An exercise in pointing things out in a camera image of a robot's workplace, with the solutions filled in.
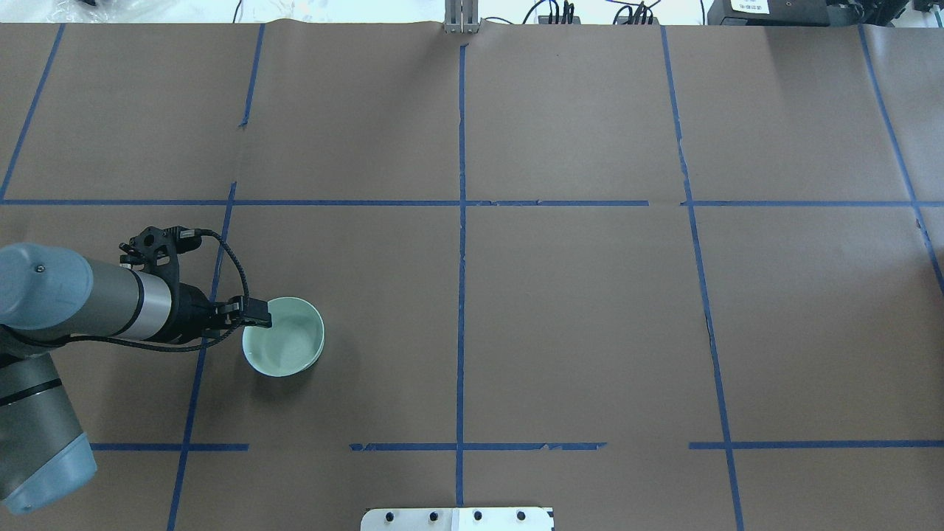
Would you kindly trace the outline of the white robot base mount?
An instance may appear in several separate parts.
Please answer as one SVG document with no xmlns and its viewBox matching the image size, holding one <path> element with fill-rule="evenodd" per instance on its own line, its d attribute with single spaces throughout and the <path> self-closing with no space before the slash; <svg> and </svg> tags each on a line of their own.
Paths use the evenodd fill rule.
<svg viewBox="0 0 944 531">
<path fill-rule="evenodd" d="M 361 530 L 554 530 L 545 507 L 375 508 L 365 512 Z"/>
</svg>

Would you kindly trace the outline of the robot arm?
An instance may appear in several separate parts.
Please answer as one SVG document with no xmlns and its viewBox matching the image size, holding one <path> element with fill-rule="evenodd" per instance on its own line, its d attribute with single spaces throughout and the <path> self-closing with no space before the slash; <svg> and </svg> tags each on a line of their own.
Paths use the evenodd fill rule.
<svg viewBox="0 0 944 531">
<path fill-rule="evenodd" d="M 141 235 L 104 263 L 61 246 L 2 249 L 2 505 L 23 515 L 85 486 L 97 473 L 89 437 L 62 383 L 54 350 L 83 342 L 182 353 L 240 327 L 270 328 L 249 286 L 212 302 L 180 281 L 178 257 L 204 231 Z"/>
</svg>

